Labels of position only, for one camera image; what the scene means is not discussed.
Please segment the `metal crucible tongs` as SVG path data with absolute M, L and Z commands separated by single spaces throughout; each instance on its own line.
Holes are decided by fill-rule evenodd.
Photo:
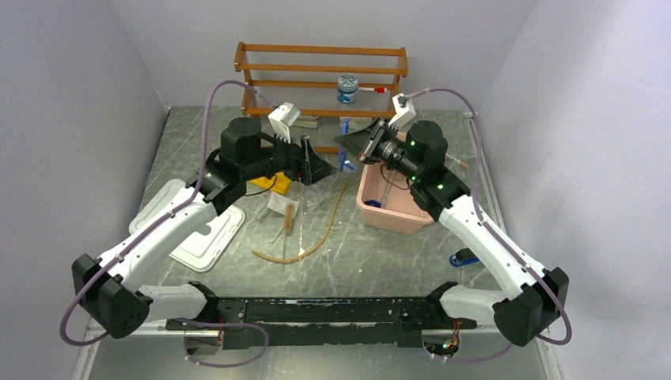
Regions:
M 385 165 L 381 167 L 381 176 L 385 181 L 385 189 L 381 197 L 381 208 L 386 208 L 389 201 L 389 195 L 396 186 L 396 172 L 387 169 Z

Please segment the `graduated cylinder blue base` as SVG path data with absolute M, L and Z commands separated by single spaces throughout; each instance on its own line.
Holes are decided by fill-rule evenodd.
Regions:
M 381 176 L 381 166 L 370 168 L 363 183 L 362 200 L 370 207 L 381 208 L 381 197 L 385 189 L 385 181 Z

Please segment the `tan rubber tubing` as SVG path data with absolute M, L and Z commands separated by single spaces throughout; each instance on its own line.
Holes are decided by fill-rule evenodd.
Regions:
M 336 215 L 337 215 L 337 211 L 339 209 L 341 199 L 343 198 L 343 195 L 344 195 L 345 191 L 347 190 L 347 188 L 349 186 L 349 183 L 350 183 L 350 181 L 347 180 L 341 186 L 340 191 L 338 193 L 338 197 L 336 198 L 336 201 L 333 205 L 332 213 L 330 215 L 330 219 L 328 221 L 328 225 L 326 227 L 326 230 L 324 231 L 324 234 L 322 235 L 322 238 L 312 248 L 304 251 L 303 253 L 298 254 L 297 256 L 292 256 L 292 257 L 289 257 L 289 258 L 278 258 L 278 257 L 274 257 L 274 256 L 268 256 L 267 254 L 262 253 L 262 252 L 257 251 L 257 250 L 252 250 L 251 254 L 254 255 L 255 257 L 259 257 L 260 259 L 265 260 L 267 262 L 270 262 L 272 264 L 281 264 L 281 265 L 294 264 L 294 263 L 297 263 L 297 262 L 299 262 L 301 260 L 304 260 L 305 258 L 309 257 L 311 254 L 313 254 L 315 251 L 317 251 L 325 243 L 325 241 L 329 237 L 329 234 L 331 233 L 332 228 L 334 226 L 334 221 L 335 221 L 335 218 L 336 218 Z

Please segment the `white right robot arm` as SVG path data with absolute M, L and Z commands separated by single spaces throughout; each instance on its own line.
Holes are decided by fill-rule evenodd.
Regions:
M 404 138 L 386 120 L 335 137 L 365 165 L 381 163 L 409 181 L 416 205 L 459 237 L 492 274 L 499 291 L 451 284 L 437 291 L 426 315 L 438 328 L 455 319 L 494 325 L 510 344 L 524 347 L 564 315 L 569 279 L 546 269 L 507 237 L 476 201 L 476 193 L 445 166 L 448 143 L 430 121 L 411 126 Z

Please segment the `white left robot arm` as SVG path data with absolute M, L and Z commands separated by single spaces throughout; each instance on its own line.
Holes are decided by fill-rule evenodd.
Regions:
M 98 258 L 83 254 L 73 263 L 77 303 L 106 335 L 120 339 L 145 322 L 163 319 L 188 319 L 199 329 L 215 325 L 218 296 L 196 281 L 147 286 L 155 265 L 242 198 L 248 181 L 284 173 L 310 186 L 336 173 L 316 154 L 309 137 L 286 142 L 263 132 L 260 122 L 249 117 L 231 121 L 220 141 L 161 215 Z

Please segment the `white box right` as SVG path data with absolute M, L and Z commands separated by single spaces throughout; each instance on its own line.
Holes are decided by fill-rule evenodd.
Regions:
M 371 117 L 348 116 L 343 118 L 349 129 L 363 129 L 373 122 Z

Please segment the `white box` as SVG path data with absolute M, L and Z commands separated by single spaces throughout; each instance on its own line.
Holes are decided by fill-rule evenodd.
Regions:
M 349 129 L 363 129 L 373 122 L 371 117 L 348 116 L 343 118 Z
M 302 127 L 302 128 L 318 128 L 318 119 L 317 118 L 303 118 L 299 117 L 295 122 L 294 122 L 294 127 Z

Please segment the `yellow test tube rack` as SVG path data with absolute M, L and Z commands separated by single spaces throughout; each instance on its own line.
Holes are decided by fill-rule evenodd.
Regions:
M 256 186 L 259 188 L 258 191 L 253 192 L 252 195 L 262 194 L 264 192 L 275 192 L 281 196 L 285 196 L 292 184 L 292 181 L 284 175 L 284 173 L 276 173 L 272 178 L 268 177 L 258 177 L 253 180 L 249 180 L 250 185 Z

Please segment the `white box left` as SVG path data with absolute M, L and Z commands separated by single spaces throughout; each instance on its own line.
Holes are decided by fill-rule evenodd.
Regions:
M 318 128 L 318 119 L 317 118 L 303 118 L 299 117 L 295 122 L 294 122 L 294 127 L 302 127 L 302 128 Z

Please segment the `blue white jar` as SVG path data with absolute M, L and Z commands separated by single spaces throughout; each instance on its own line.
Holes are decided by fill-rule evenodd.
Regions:
M 343 104 L 356 102 L 358 84 L 358 78 L 354 74 L 341 74 L 337 81 L 337 100 Z

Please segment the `pink plastic bin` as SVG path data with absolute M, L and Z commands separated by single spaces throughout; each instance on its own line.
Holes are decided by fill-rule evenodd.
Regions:
M 391 230 L 403 234 L 416 234 L 423 227 L 434 223 L 433 218 L 421 210 L 413 200 L 409 190 L 410 181 L 396 172 L 396 186 L 389 195 L 386 208 L 370 207 L 363 203 L 362 190 L 366 174 L 370 168 L 376 169 L 382 164 L 366 165 L 362 170 L 362 177 L 355 197 L 360 211 L 362 222 L 367 226 Z

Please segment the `wooden shelf rack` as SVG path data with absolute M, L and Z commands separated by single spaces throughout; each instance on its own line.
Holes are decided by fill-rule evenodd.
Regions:
M 240 42 L 234 55 L 235 71 L 251 89 L 244 92 L 241 110 L 252 118 L 266 116 L 269 97 L 296 105 L 304 116 L 376 118 L 390 117 L 392 98 L 408 75 L 405 48 L 334 47 Z M 354 74 L 358 87 L 385 87 L 386 93 L 358 91 L 356 102 L 337 100 L 341 74 Z

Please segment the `glass rod orange tip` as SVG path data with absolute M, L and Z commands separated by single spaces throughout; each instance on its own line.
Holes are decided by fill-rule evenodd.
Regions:
M 466 162 L 460 160 L 459 158 L 454 157 L 451 154 L 446 154 L 445 158 L 453 162 L 454 164 L 459 165 L 462 169 L 468 169 L 468 164 Z

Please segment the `white plastic lid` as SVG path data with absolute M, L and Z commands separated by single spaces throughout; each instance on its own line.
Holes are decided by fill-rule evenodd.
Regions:
M 147 224 L 155 215 L 172 203 L 178 191 L 186 187 L 181 179 L 167 181 L 157 194 L 131 221 L 128 229 L 133 234 Z M 208 272 L 217 263 L 223 252 L 245 222 L 245 213 L 236 206 L 199 228 L 186 238 L 169 257 L 196 272 Z

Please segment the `blue stapler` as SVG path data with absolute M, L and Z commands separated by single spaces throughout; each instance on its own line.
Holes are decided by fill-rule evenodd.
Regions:
M 449 263 L 455 268 L 475 264 L 479 261 L 480 259 L 468 248 L 460 249 L 449 257 Z

